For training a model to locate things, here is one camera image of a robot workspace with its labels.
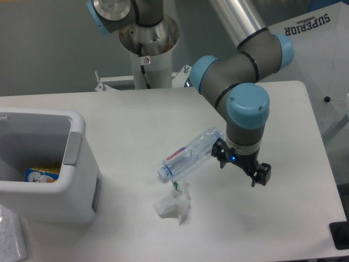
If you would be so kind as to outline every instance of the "bottle label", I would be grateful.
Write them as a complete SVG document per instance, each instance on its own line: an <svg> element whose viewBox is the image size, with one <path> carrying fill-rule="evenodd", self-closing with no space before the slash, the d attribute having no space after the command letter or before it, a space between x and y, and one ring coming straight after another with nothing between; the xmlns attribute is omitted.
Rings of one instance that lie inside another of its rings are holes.
<svg viewBox="0 0 349 262"><path fill-rule="evenodd" d="M166 160L170 160L173 157L175 157L176 155L178 155L179 153L181 153L183 150L185 150L186 147L182 147L181 149L177 150L175 153L173 153L172 155L170 155L169 157L166 158Z"/></svg>

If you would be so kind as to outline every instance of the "white table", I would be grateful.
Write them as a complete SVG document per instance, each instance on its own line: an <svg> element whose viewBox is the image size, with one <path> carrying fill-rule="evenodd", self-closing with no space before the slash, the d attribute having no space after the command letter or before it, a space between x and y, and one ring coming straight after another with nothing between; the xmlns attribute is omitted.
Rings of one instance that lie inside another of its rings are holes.
<svg viewBox="0 0 349 262"><path fill-rule="evenodd" d="M29 261L281 261L349 255L328 224L344 221L338 191L304 85L262 83L270 117L259 161L263 187L208 158L186 176L188 219L161 219L153 204L172 184L161 160L224 120L193 88L1 97L1 106L76 110L103 175L91 225L28 221Z"/></svg>

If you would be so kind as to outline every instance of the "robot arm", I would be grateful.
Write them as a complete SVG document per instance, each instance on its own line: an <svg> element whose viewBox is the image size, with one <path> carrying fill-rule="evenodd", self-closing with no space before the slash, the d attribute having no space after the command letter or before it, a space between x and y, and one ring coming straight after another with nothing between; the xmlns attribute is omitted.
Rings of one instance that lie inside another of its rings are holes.
<svg viewBox="0 0 349 262"><path fill-rule="evenodd" d="M200 58L192 67L190 80L198 92L227 122L226 142L218 140L212 149L221 168L239 166L255 183L266 185L271 166L257 161L264 126L269 116L269 95L260 79L291 63L292 42L284 35L271 35L246 0L211 0L238 54L225 61L213 56Z"/></svg>
<svg viewBox="0 0 349 262"><path fill-rule="evenodd" d="M210 2L238 49L235 56L225 61L213 56L202 57L190 73L192 84L227 123L227 139L217 140L212 148L212 156L217 157L221 168L226 163L242 168L252 178L252 186L255 183L265 186L270 178L271 166L259 164L257 157L269 116L270 101L267 91L253 83L291 63L293 45L285 35L270 33L251 0ZM166 20L163 0L91 0L88 7L100 30L113 32L130 25L130 28L120 30L119 36L122 44L140 57L159 57L178 41L176 23L170 34L169 29L160 30L162 22ZM167 19L165 28L170 28L170 24ZM170 79L172 71L169 72L166 78Z"/></svg>

